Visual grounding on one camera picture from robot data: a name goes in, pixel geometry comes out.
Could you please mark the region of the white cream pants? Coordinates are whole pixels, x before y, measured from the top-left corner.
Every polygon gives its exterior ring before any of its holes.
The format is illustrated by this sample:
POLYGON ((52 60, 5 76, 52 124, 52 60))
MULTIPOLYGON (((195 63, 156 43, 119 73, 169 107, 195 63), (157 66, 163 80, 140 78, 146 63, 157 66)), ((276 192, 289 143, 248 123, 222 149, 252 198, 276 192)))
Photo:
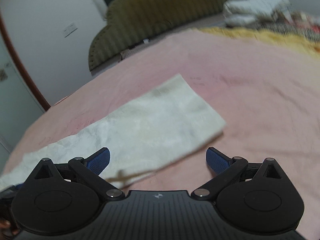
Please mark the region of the white cream pants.
POLYGON ((196 152, 222 133, 225 120, 180 75, 117 110, 38 151, 27 153, 1 188, 26 180, 42 158, 66 163, 108 148, 111 165, 103 179, 124 187, 196 152))

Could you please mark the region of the pink bed blanket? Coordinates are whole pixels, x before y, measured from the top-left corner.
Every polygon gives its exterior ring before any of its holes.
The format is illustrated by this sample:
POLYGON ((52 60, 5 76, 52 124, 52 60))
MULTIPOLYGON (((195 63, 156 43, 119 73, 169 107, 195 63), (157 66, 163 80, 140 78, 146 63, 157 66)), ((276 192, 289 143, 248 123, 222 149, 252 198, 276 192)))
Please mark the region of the pink bed blanket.
POLYGON ((226 121, 215 148, 252 162, 277 159, 305 203, 299 232, 319 239, 319 59, 250 38, 189 30, 125 59, 33 123, 5 173, 176 74, 226 121))

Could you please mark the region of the sliding wardrobe with flower decals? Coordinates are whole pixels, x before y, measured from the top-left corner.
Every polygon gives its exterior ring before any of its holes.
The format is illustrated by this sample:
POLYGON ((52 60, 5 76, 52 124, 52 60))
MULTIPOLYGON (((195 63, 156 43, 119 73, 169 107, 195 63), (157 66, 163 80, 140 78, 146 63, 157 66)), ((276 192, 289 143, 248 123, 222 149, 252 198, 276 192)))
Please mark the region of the sliding wardrobe with flower decals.
POLYGON ((10 154, 44 109, 23 81, 1 39, 1 148, 10 154))

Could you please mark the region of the yellow blanket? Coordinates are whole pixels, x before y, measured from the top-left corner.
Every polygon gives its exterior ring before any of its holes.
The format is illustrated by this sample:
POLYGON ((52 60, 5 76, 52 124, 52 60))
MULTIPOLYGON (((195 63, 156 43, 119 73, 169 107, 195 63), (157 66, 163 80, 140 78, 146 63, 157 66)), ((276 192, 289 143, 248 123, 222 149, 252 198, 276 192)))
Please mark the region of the yellow blanket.
POLYGON ((319 42, 308 40, 296 34, 280 34, 270 30, 254 30, 247 28, 199 28, 199 31, 216 36, 225 36, 234 39, 255 39, 274 46, 282 46, 296 50, 303 54, 319 59, 319 42))

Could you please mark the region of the folded white grey bedding pile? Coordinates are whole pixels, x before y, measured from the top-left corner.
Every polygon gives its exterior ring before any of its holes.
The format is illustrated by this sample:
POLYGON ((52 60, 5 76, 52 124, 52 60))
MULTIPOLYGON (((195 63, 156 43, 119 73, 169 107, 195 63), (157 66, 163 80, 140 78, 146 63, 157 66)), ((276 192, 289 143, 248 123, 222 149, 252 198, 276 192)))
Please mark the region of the folded white grey bedding pile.
POLYGON ((244 27, 259 22, 276 22, 290 5, 289 0, 228 0, 223 4, 225 25, 244 27))

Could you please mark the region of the olive green upholstered headboard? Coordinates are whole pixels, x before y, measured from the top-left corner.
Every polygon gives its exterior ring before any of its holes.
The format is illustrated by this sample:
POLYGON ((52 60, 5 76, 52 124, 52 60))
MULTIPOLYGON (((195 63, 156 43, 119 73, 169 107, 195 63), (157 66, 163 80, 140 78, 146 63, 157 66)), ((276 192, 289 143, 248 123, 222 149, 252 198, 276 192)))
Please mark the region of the olive green upholstered headboard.
POLYGON ((113 0, 88 52, 90 71, 146 38, 219 14, 228 0, 113 0))

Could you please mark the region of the brown wooden door frame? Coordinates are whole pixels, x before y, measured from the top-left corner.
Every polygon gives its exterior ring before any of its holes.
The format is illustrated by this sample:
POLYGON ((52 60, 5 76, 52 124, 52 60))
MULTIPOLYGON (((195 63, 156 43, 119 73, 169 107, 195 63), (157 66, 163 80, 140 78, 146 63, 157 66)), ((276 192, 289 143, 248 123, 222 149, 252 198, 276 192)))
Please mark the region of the brown wooden door frame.
POLYGON ((48 111, 48 109, 50 109, 51 105, 48 103, 48 101, 44 98, 44 96, 42 95, 40 90, 37 88, 37 86, 33 82, 32 78, 30 77, 29 73, 25 69, 18 54, 16 53, 16 50, 15 50, 14 46, 12 45, 11 39, 8 35, 7 29, 5 27, 5 24, 4 24, 2 17, 0 17, 0 23, 1 23, 1 35, 3 37, 4 43, 6 45, 6 48, 9 52, 9 55, 12 58, 12 61, 15 64, 20 76, 22 77, 24 83, 27 85, 27 87, 29 88, 29 90, 31 91, 31 93, 35 97, 35 99, 38 101, 40 106, 45 111, 48 111))

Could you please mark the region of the white wall socket plate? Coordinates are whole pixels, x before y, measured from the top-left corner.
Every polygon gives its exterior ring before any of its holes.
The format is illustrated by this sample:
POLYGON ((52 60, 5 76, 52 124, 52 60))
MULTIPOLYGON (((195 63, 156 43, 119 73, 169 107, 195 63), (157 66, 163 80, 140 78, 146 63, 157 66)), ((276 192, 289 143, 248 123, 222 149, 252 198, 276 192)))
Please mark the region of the white wall socket plate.
POLYGON ((63 29, 63 36, 66 38, 67 36, 71 35, 71 33, 75 32, 77 30, 77 26, 75 23, 69 24, 65 29, 63 29))

